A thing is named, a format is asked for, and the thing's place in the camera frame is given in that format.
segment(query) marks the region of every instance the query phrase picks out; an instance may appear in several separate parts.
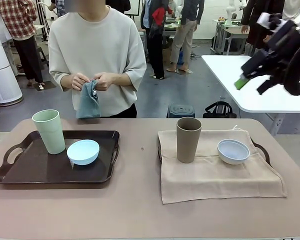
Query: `stool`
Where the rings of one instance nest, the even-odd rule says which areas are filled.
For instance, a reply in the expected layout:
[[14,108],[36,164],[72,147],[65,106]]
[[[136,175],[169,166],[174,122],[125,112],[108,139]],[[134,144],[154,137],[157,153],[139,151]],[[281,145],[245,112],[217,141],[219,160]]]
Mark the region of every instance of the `stool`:
[[193,106],[175,103],[169,105],[168,112],[166,114],[167,119],[180,119],[184,117],[196,117],[196,112]]

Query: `blue towel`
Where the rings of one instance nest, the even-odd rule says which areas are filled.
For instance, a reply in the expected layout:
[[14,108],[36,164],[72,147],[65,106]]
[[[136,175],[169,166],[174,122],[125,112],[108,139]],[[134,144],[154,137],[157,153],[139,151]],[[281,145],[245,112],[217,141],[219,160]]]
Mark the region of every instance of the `blue towel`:
[[99,100],[95,90],[96,84],[97,80],[83,84],[79,109],[76,111],[77,119],[100,118]]

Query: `bowl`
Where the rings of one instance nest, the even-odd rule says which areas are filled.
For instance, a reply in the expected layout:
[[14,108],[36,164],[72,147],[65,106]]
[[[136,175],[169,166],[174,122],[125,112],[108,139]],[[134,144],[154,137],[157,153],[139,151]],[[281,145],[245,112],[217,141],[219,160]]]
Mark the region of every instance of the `bowl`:
[[80,140],[72,144],[66,154],[74,164],[88,165],[97,159],[99,151],[100,147],[96,141]]
[[225,139],[218,143],[219,157],[231,165],[245,162],[250,156],[249,148],[237,140]]

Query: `gray floor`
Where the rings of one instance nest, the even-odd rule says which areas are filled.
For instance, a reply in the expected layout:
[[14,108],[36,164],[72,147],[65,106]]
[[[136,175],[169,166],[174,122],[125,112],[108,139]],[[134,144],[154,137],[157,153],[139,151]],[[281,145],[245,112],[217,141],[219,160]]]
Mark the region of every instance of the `gray floor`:
[[[194,48],[198,56],[210,55],[210,44],[202,43],[201,48]],[[142,84],[137,93],[136,102],[139,118],[165,118],[170,103],[190,104],[194,106],[197,117],[202,117],[204,109],[219,100],[223,87],[199,57],[192,60],[190,69],[194,73],[178,75],[167,73],[167,79],[156,80],[150,77],[152,68],[148,64]],[[43,71],[45,81],[51,80],[48,70]],[[27,88],[24,77],[18,77],[24,100],[13,106],[0,108],[0,132],[11,131],[20,121],[31,118],[33,114],[44,109],[56,109],[64,119],[75,118],[71,92],[62,92],[53,88],[42,92]],[[267,129],[272,121],[265,114],[255,114],[240,111],[230,97],[226,99],[237,113],[238,117],[252,118],[260,121]],[[279,134],[300,134],[300,114],[287,114]]]

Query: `green cup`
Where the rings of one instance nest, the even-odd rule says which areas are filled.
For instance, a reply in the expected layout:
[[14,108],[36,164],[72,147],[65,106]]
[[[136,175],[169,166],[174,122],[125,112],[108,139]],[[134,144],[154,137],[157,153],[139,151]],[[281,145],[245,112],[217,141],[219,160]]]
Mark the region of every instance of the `green cup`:
[[33,115],[32,120],[48,153],[59,154],[66,149],[60,114],[57,110],[39,111]]

